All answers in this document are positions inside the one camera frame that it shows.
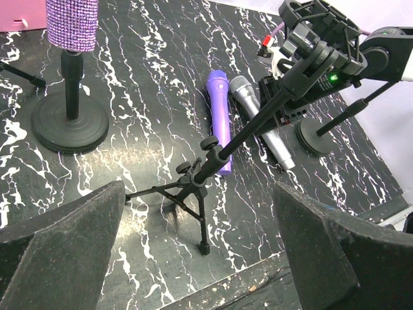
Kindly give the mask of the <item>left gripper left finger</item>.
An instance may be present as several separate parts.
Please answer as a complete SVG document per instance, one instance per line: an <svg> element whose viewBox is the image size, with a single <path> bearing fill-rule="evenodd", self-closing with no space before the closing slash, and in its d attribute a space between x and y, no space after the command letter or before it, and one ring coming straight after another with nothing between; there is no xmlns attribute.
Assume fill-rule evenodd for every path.
<svg viewBox="0 0 413 310"><path fill-rule="evenodd" d="M1 309L95 309L124 204L112 181L1 229Z"/></svg>

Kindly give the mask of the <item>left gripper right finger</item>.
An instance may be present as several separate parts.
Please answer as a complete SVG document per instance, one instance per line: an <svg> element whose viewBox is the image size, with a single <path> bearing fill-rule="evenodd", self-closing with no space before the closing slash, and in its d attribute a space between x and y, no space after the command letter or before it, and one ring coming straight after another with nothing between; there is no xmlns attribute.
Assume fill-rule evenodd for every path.
<svg viewBox="0 0 413 310"><path fill-rule="evenodd" d="M303 309L412 309L412 235L278 182L275 214Z"/></svg>

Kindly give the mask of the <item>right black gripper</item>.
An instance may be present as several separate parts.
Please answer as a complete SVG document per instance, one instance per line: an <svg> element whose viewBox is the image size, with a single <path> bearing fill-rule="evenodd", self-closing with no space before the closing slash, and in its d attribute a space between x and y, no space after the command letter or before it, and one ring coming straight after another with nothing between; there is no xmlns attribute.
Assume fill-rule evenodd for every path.
<svg viewBox="0 0 413 310"><path fill-rule="evenodd" d="M299 76L294 79L265 76L259 80L259 114L267 112L265 122L258 127L255 135L262 135L272 129L300 120L308 110L305 99L310 90L308 78Z"/></svg>

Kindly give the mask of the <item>black tripod stand with ring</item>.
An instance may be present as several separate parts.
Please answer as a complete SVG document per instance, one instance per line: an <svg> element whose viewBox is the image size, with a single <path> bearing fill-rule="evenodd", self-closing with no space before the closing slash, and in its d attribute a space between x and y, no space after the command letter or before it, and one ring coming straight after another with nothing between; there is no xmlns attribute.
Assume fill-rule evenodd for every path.
<svg viewBox="0 0 413 310"><path fill-rule="evenodd" d="M283 1L279 14L285 28L285 40L280 52L286 57L297 58L297 62L281 78L306 77L311 89L330 69L356 76L367 67L367 61L359 49L361 29L326 1ZM259 114L260 102L256 100L254 89L249 83L242 82L240 77L231 81L229 91L237 101L245 100L257 108L257 113L246 127L226 147L222 147L215 136L205 138L200 146L206 152L206 162L198 158L193 163L186 161L180 164L176 169L180 175L176 182L127 194L125 198L129 202L156 192L180 206L201 225L199 251L202 255L210 252L205 222L206 181L229 163L231 155L254 135L267 116L264 110Z"/></svg>

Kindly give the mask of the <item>black tripod mic stand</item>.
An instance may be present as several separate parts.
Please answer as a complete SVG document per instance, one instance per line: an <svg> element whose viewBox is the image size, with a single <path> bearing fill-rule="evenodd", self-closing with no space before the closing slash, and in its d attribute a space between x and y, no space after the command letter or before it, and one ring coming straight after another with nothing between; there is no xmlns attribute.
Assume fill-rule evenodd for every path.
<svg viewBox="0 0 413 310"><path fill-rule="evenodd" d="M19 70L16 67L13 67L7 63L5 63L4 61L0 61L1 64L1 71L7 71L10 72L12 74L15 74L25 80L27 80L30 84L32 84L35 87L39 87L39 88L45 88L46 87L46 81L41 78L41 77L37 77L35 75L31 75L29 73L26 73L22 70Z"/></svg>

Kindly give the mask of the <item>glitter purple microphone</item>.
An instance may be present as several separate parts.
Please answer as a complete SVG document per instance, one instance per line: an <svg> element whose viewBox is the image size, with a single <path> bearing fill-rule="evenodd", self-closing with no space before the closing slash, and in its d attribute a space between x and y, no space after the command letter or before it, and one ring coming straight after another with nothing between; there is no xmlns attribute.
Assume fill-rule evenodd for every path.
<svg viewBox="0 0 413 310"><path fill-rule="evenodd" d="M46 0L48 42L73 52L93 51L98 11L98 0Z"/></svg>

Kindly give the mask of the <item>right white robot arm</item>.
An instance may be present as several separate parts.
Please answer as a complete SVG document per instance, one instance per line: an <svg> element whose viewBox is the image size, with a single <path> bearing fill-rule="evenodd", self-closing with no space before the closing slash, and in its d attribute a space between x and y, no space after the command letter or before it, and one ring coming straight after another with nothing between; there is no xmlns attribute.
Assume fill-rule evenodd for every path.
<svg viewBox="0 0 413 310"><path fill-rule="evenodd" d="M351 76L338 69L324 73L314 86L297 100L287 101L272 119L256 133L262 135L272 129L288 125L305 113L307 105L348 87L360 87L361 80L384 81L386 84L371 95L351 104L332 121L315 130L318 137L360 113L368 103L399 81L412 81L412 28L384 27L372 32L360 46L367 67L358 75Z"/></svg>

